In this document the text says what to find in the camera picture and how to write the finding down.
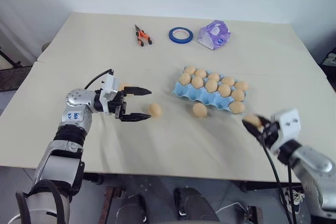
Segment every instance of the tissue box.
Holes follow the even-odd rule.
[[[203,46],[214,50],[228,42],[230,39],[229,28],[223,21],[214,20],[209,25],[200,29],[197,41]]]

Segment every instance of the egg carton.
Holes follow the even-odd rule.
[[[222,80],[225,76],[220,74],[220,80]],[[221,81],[218,81],[218,87],[220,85],[223,85]],[[206,82],[208,81],[208,77],[203,78],[204,86]],[[199,89],[195,89],[194,86],[189,83],[185,86],[180,84],[179,81],[175,84],[175,89],[173,90],[173,93],[175,93],[178,97],[188,97],[192,101],[199,101],[203,103],[204,105],[213,105],[219,110],[227,110],[231,112],[231,109],[229,107],[230,103],[234,102],[235,99],[230,95],[228,97],[222,97],[218,91],[215,91],[213,93],[209,93],[205,87],[201,87]],[[236,90],[234,86],[231,87],[231,92]]]

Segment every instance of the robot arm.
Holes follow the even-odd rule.
[[[151,92],[138,87],[118,91],[118,81],[110,70],[102,89],[89,91],[74,89],[66,96],[54,140],[51,141],[35,171],[33,186],[28,194],[17,192],[19,214],[9,223],[69,223],[69,204],[81,187],[84,162],[83,145],[88,134],[92,114],[114,114],[123,122],[150,118],[142,113],[125,114],[127,94],[146,95]]]
[[[288,110],[274,114],[271,120],[258,116],[260,124],[243,119],[246,129],[275,154],[285,165],[289,164],[302,183],[312,220],[336,219],[335,163],[298,138],[301,126],[298,111]]]

